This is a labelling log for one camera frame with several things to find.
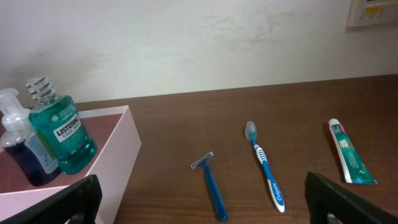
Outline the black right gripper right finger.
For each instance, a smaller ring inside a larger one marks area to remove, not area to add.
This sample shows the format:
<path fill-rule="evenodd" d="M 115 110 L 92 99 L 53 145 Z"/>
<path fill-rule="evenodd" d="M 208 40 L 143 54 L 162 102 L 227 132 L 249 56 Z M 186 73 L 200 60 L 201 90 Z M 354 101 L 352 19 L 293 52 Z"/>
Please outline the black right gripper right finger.
<path fill-rule="evenodd" d="M 397 217 L 371 204 L 317 172 L 305 179 L 310 223 L 328 223 L 330 215 L 342 223 L 397 223 Z"/>

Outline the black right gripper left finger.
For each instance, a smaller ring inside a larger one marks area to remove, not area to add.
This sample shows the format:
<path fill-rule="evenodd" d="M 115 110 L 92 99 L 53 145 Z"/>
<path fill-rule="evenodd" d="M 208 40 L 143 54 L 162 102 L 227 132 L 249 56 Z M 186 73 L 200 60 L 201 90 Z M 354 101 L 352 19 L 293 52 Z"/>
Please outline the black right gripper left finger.
<path fill-rule="evenodd" d="M 95 224 L 102 196 L 99 179 L 91 174 L 1 224 Z"/>

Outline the green white toothpaste tube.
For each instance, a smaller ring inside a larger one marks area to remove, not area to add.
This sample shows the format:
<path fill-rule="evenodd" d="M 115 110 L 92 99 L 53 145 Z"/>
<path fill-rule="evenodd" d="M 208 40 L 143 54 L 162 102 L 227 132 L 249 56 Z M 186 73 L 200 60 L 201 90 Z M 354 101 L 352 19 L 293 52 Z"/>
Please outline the green white toothpaste tube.
<path fill-rule="evenodd" d="M 330 119 L 328 124 L 338 151 L 345 182 L 349 184 L 376 185 L 377 181 L 364 165 L 343 125 L 335 118 Z"/>

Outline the teal mouthwash bottle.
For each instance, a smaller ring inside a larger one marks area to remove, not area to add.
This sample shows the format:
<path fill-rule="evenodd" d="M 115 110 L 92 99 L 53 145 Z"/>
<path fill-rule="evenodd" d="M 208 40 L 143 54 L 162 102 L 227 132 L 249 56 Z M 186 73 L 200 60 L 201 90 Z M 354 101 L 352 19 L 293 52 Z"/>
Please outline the teal mouthwash bottle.
<path fill-rule="evenodd" d="M 25 82 L 38 105 L 31 109 L 29 121 L 49 145 L 63 173 L 83 170 L 96 154 L 96 144 L 86 132 L 71 96 L 59 95 L 48 77 Z"/>

